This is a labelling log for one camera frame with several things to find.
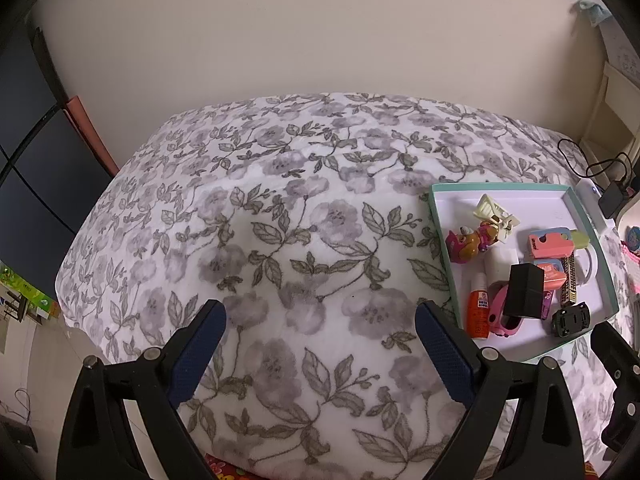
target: black plastic part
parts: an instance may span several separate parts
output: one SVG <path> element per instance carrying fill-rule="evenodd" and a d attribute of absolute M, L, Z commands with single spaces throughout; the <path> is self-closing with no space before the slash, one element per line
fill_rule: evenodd
<path fill-rule="evenodd" d="M 216 324 L 213 332 L 212 323 Z M 92 368 L 83 367 L 66 412 L 56 477 L 149 479 L 124 409 L 123 399 L 133 399 L 138 402 L 149 438 L 169 478 L 213 478 L 169 395 L 173 395 L 173 402 L 193 395 L 198 384 L 193 377 L 199 379 L 204 373 L 225 325 L 223 305 L 209 300 L 188 327 L 174 333 L 156 359 L 148 360 L 143 353 L 133 362 L 105 366 L 98 359 Z M 195 355 L 192 345 L 197 341 L 206 342 L 208 356 Z M 176 368 L 188 368 L 188 375 L 175 374 Z M 182 382 L 173 384 L 175 378 Z"/>
<path fill-rule="evenodd" d="M 534 264 L 511 266 L 502 313 L 511 317 L 542 318 L 545 271 Z"/>
<path fill-rule="evenodd" d="M 602 441 L 618 455 L 601 478 L 636 479 L 640 470 L 640 359 L 607 322 L 598 323 L 591 332 L 591 349 L 616 383 L 613 412 Z"/>
<path fill-rule="evenodd" d="M 556 337 L 567 337 L 585 330 L 590 323 L 589 307 L 582 302 L 556 310 L 551 318 L 551 330 Z"/>
<path fill-rule="evenodd" d="M 558 363 L 514 363 L 497 351 L 482 354 L 431 301 L 416 310 L 416 332 L 452 398 L 474 395 L 463 420 L 424 480 L 471 480 L 500 421 L 504 403 L 519 399 L 493 479 L 582 480 L 584 457 L 578 421 Z M 460 383 L 449 367 L 470 371 Z"/>

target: beige wall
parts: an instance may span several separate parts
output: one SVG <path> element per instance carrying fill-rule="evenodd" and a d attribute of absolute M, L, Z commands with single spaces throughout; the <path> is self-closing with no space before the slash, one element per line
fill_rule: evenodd
<path fill-rule="evenodd" d="M 171 114 L 286 92 L 460 102 L 578 135 L 603 63 L 576 0 L 41 0 L 60 77 L 118 164 Z"/>

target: floor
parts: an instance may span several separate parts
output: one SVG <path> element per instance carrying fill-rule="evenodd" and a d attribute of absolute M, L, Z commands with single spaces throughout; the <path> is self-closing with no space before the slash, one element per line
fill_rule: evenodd
<path fill-rule="evenodd" d="M 104 358 L 84 332 L 67 327 L 62 318 L 51 319 L 36 329 L 27 389 L 31 396 L 31 426 L 39 447 L 38 453 L 33 454 L 33 463 L 42 480 L 56 477 L 58 443 L 66 407 L 82 360 L 89 354 Z M 127 401 L 127 413 L 149 476 L 155 480 L 165 479 L 135 402 Z"/>

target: bed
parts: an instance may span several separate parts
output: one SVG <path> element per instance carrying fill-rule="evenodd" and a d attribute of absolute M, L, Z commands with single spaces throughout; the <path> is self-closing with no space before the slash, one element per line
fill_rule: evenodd
<path fill-rule="evenodd" d="M 66 322 L 111 362 L 162 346 L 209 298 L 222 343 L 180 416 L 202 452 L 267 478 L 421 478 L 452 402 L 415 337 L 421 298 L 449 313 L 427 204 L 435 182 L 575 184 L 561 136 L 448 102 L 295 94 L 170 118 L 98 200 L 56 279 Z M 569 152 L 582 169 L 578 152 Z M 620 240 L 603 241 L 631 341 Z M 561 364 L 585 458 L 614 384 L 585 336 Z M 479 471 L 513 420 L 504 407 Z"/>

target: silver bolt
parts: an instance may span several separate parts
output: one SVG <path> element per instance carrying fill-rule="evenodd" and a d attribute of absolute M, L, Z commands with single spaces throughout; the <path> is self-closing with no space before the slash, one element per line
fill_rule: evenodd
<path fill-rule="evenodd" d="M 88 355 L 84 358 L 84 361 L 82 361 L 82 366 L 84 366 L 85 368 L 89 368 L 89 370 L 97 364 L 98 358 L 95 355 Z"/>
<path fill-rule="evenodd" d="M 160 357 L 160 349 L 157 346 L 152 346 L 147 348 L 142 355 L 147 361 L 154 361 Z"/>
<path fill-rule="evenodd" d="M 558 368 L 558 361 L 549 356 L 542 358 L 542 364 L 550 370 L 555 370 L 556 368 Z"/>
<path fill-rule="evenodd" d="M 498 351 L 495 348 L 491 348 L 490 346 L 482 349 L 482 357 L 484 357 L 488 361 L 495 361 L 499 355 L 500 354 L 498 354 Z"/>

